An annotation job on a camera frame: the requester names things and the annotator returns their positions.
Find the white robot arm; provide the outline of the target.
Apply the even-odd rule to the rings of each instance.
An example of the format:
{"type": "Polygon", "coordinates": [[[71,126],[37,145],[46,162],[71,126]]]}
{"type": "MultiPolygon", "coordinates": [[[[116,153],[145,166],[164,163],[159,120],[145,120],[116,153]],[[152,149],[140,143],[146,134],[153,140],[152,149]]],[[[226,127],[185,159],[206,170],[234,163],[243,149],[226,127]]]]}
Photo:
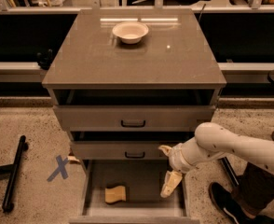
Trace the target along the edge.
{"type": "Polygon", "coordinates": [[[274,175],[274,141],[232,133],[224,127],[205,122],[195,130],[195,136],[174,147],[159,146],[169,160],[171,171],[165,175],[160,196],[171,196],[185,175],[198,164],[237,156],[274,175]]]}

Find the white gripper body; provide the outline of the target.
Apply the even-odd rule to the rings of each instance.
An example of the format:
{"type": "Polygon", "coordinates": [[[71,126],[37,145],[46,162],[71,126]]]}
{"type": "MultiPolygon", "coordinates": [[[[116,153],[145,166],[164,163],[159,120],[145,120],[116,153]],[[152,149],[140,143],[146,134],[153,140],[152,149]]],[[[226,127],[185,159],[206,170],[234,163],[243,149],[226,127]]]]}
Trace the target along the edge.
{"type": "Polygon", "coordinates": [[[169,163],[171,168],[182,174],[186,173],[186,162],[181,151],[182,144],[178,144],[171,148],[169,153],[169,163]]]}

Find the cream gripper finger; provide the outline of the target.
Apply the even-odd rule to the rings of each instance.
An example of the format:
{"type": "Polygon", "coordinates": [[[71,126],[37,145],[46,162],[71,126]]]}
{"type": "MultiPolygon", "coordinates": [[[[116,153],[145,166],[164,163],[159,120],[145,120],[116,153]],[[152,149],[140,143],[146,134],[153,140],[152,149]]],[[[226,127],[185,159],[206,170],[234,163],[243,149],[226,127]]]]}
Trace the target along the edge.
{"type": "Polygon", "coordinates": [[[160,151],[164,153],[165,156],[169,157],[171,154],[172,147],[166,146],[166,145],[161,145],[158,147],[160,151]]]}
{"type": "Polygon", "coordinates": [[[162,186],[160,196],[162,198],[168,198],[175,191],[177,186],[181,183],[183,175],[176,171],[167,171],[164,178],[164,184],[162,186]]]}

